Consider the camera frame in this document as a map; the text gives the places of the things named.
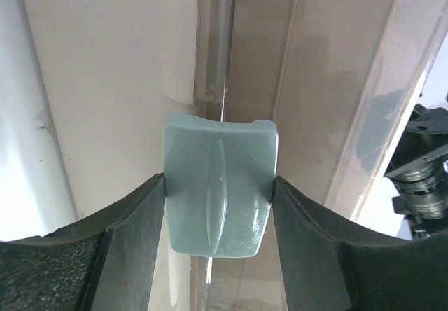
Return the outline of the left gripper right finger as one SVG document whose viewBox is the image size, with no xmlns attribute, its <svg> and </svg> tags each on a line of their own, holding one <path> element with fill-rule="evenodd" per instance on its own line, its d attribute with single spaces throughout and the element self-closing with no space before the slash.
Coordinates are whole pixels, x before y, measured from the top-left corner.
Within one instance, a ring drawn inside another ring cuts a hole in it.
<svg viewBox="0 0 448 311">
<path fill-rule="evenodd" d="M 402 240 L 274 182 L 274 226 L 289 310 L 446 310 L 447 232 Z"/>
</svg>

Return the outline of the beige toolbox with smoky lid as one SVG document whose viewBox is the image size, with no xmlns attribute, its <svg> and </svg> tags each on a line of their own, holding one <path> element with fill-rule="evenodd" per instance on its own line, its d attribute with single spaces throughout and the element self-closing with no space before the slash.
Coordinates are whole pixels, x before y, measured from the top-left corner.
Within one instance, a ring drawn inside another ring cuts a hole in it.
<svg viewBox="0 0 448 311">
<path fill-rule="evenodd" d="M 1 0 L 1 243 L 164 176 L 173 113 L 272 121 L 275 179 L 399 238 L 369 202 L 446 37 L 447 0 Z M 289 310 L 272 202 L 255 256 L 212 258 L 172 249 L 165 193 L 147 310 Z"/>
</svg>

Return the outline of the grey-green toolbox latch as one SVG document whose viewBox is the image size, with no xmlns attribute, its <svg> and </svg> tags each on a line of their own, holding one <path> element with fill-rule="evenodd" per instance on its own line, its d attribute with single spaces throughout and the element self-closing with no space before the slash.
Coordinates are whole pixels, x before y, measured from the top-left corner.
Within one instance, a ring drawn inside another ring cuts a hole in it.
<svg viewBox="0 0 448 311">
<path fill-rule="evenodd" d="M 212 258 L 255 256 L 270 215 L 278 145 L 269 120 L 169 115 L 163 174 L 172 249 Z"/>
</svg>

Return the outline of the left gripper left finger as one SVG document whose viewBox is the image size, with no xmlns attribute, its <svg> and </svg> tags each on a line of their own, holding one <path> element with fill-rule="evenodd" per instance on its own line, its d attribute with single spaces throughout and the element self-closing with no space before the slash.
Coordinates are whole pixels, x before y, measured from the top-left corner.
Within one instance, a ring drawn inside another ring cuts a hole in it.
<svg viewBox="0 0 448 311">
<path fill-rule="evenodd" d="M 1 243 L 2 310 L 147 310 L 165 208 L 156 174 L 43 237 Z"/>
</svg>

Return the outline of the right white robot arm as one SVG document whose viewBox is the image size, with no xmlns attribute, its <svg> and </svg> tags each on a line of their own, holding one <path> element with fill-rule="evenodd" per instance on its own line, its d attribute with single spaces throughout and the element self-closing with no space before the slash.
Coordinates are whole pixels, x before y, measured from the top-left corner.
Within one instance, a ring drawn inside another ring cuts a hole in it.
<svg viewBox="0 0 448 311">
<path fill-rule="evenodd" d="M 414 239 L 447 228 L 447 110 L 416 104 L 386 169 Z"/>
</svg>

